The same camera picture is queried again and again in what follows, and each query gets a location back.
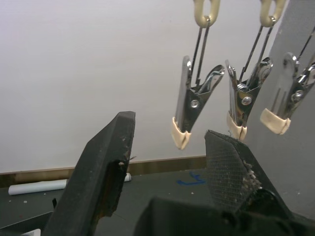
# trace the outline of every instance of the dark gray table surface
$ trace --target dark gray table surface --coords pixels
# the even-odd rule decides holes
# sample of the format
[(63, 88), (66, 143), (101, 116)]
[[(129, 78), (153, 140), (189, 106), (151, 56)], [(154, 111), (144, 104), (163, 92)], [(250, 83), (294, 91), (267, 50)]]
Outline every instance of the dark gray table surface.
[[(125, 182), (117, 210), (112, 217), (99, 220), (95, 235), (131, 236), (141, 213), (154, 196), (192, 204), (211, 205), (207, 184), (196, 183), (190, 172), (206, 180), (205, 170), (133, 176)], [(178, 184), (181, 180), (188, 185)], [(10, 196), (8, 189), (0, 189), (0, 228), (53, 210), (52, 199), (57, 201), (63, 191), (47, 191)]]

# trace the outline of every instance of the white rolled paper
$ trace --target white rolled paper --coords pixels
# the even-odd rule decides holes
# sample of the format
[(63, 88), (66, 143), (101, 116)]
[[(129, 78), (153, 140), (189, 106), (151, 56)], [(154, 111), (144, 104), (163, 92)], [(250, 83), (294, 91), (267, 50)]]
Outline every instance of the white rolled paper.
[(23, 183), (11, 185), (9, 187), (9, 195), (64, 189), (65, 186), (67, 185), (67, 181), (68, 181), (67, 179), (61, 179), (54, 181), (42, 181), (37, 183)]

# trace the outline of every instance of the gray panel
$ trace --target gray panel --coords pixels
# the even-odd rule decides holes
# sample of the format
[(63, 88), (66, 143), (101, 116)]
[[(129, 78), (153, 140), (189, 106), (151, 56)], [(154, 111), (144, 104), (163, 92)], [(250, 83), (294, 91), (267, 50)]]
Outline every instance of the gray panel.
[[(314, 12), (314, 0), (290, 1), (270, 52), (274, 68), (251, 112), (245, 139), (288, 207), (312, 219), (315, 219), (314, 88), (295, 111), (291, 126), (284, 135), (273, 134), (259, 118), (263, 109), (270, 104), (270, 96), (275, 92), (284, 54), (300, 54), (314, 27)], [(314, 51), (315, 38), (312, 38), (300, 60), (300, 71), (307, 65)]]

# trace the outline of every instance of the clothespin clip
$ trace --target clothespin clip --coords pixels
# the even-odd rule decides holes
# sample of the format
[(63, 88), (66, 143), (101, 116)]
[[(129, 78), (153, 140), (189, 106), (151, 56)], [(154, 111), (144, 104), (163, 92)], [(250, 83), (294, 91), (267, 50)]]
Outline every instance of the clothespin clip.
[[(240, 78), (237, 79), (235, 68), (233, 68), (229, 61), (226, 60), (225, 64), (230, 77), (230, 110), (227, 114), (227, 125), (231, 130), (234, 138), (240, 141), (244, 140), (247, 133), (247, 121), (250, 116), (252, 107), (256, 101), (259, 94), (261, 86), (267, 79), (273, 67), (272, 60), (266, 57), (262, 60), (270, 33), (279, 20), (284, 8), (285, 0), (275, 0), (276, 10), (273, 16), (268, 16), (268, 12), (271, 5), (271, 0), (261, 0), (261, 11), (260, 11), (260, 23), (256, 40), (246, 62), (246, 65), (242, 69)], [(252, 55), (256, 48), (257, 42), (261, 35), (262, 29), (266, 27), (269, 28), (267, 35), (265, 37), (258, 61), (254, 67), (251, 76), (242, 81), (243, 75), (247, 70), (247, 67), (251, 61)]]
[[(195, 124), (199, 114), (208, 101), (211, 93), (221, 81), (224, 75), (224, 67), (222, 65), (218, 65), (209, 72), (204, 83), (200, 84), (200, 72), (209, 28), (216, 21), (220, 6), (220, 0), (210, 0), (210, 2), (210, 15), (203, 16), (204, 0), (194, 0), (194, 16), (197, 24), (200, 27), (199, 34), (192, 62), (190, 61), (189, 56), (185, 56), (183, 59), (182, 78), (180, 83), (177, 108), (175, 117), (173, 117), (172, 120), (171, 133), (175, 145), (178, 149), (184, 149), (189, 142), (193, 125)], [(196, 85), (191, 86), (191, 77), (196, 61), (202, 30), (204, 28), (206, 30), (202, 43), (197, 77), (195, 81)]]
[(300, 76), (298, 58), (286, 53), (278, 89), (270, 109), (265, 108), (260, 121), (275, 134), (284, 134), (291, 124), (291, 116), (315, 83), (315, 54)]

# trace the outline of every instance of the textured rubber surface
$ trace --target textured rubber surface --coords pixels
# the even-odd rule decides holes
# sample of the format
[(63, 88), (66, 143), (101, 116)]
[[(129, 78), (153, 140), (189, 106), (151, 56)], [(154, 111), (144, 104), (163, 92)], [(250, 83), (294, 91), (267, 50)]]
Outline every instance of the textured rubber surface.
[(279, 198), (287, 214), (291, 215), (245, 144), (210, 130), (206, 133), (205, 140), (207, 182), (210, 196), (217, 208), (235, 212), (250, 193), (265, 188)]

